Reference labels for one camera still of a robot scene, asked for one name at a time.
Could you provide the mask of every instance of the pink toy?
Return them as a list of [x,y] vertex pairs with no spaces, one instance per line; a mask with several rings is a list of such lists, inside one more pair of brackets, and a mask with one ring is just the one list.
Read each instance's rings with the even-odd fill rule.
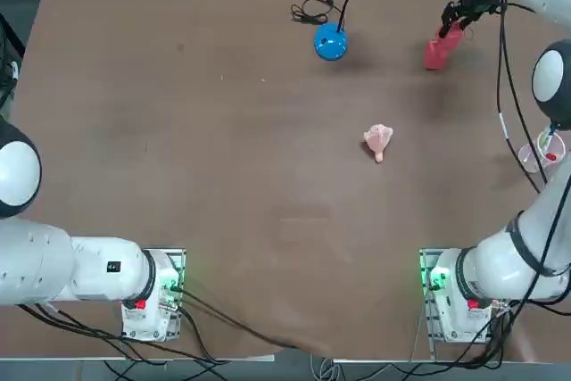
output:
[[368,148],[375,153],[375,161],[381,162],[383,160],[383,151],[391,141],[392,136],[393,129],[381,124],[374,125],[363,135]]
[[436,37],[428,42],[425,49],[425,67],[428,70],[440,70],[444,67],[448,53],[456,49],[463,37],[464,32],[458,21],[452,23],[446,37],[440,37],[436,33]]

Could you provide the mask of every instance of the white device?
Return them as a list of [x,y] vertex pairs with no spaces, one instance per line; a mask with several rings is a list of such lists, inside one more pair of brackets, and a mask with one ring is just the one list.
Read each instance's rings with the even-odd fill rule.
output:
[[[510,0],[545,18],[571,28],[571,0]],[[533,74],[535,101],[553,124],[571,127],[571,41],[549,46]],[[539,260],[571,176],[567,157],[538,199],[507,226],[469,249],[443,251],[430,275],[443,338],[470,342],[492,316],[492,300],[524,297],[536,272],[540,272],[531,299],[561,296],[570,281],[571,204],[559,220],[547,259]]]
[[123,335],[164,341],[178,336],[184,251],[141,250],[116,237],[70,237],[15,217],[37,195],[42,176],[34,144],[0,117],[0,305],[121,301]]
[[[514,0],[571,27],[571,0]],[[571,129],[571,42],[549,46],[533,75],[535,101],[563,129]],[[168,338],[177,309],[170,285],[183,275],[164,250],[142,251],[112,237],[69,237],[59,228],[12,216],[28,207],[41,181],[34,145],[0,121],[0,304],[121,300],[124,335]],[[430,283],[444,338],[469,342],[491,317],[492,299],[520,299],[538,269],[532,298],[560,296],[570,281],[571,205],[563,211],[544,267],[537,266],[548,230],[571,175],[567,157],[535,203],[507,228],[470,249],[448,249]]]

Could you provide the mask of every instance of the red emergency stop button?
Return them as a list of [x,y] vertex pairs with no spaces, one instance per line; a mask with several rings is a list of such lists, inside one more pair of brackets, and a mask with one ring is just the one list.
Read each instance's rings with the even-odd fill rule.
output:
[[480,304],[476,299],[468,299],[468,309],[469,310],[477,310],[480,307]]

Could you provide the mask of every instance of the table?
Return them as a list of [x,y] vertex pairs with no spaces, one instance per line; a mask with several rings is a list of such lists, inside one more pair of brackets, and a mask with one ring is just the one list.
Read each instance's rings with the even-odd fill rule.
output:
[[[427,72],[423,49],[450,0],[352,0],[349,51],[333,63],[315,55],[313,27],[290,21],[302,1],[42,0],[13,115],[44,163],[25,216],[184,246],[186,286],[266,335],[330,357],[407,360],[418,250],[477,244],[534,199],[495,112],[499,18],[482,18],[446,70]],[[563,35],[512,9],[512,69],[536,134],[546,119],[531,71]],[[395,130],[380,165],[360,141],[378,122]],[[120,329],[116,304],[66,309]],[[0,311],[3,357],[115,355]],[[195,313],[216,355],[276,351]],[[507,359],[569,361],[570,327],[526,310]],[[182,334],[172,345],[196,352]],[[415,358],[429,358],[424,324]]]

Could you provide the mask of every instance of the blue ball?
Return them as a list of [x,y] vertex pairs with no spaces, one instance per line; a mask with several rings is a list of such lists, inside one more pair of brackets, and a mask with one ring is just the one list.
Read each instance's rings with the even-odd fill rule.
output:
[[347,36],[342,30],[337,32],[336,23],[326,22],[315,33],[313,46],[321,58],[334,62],[347,52]]

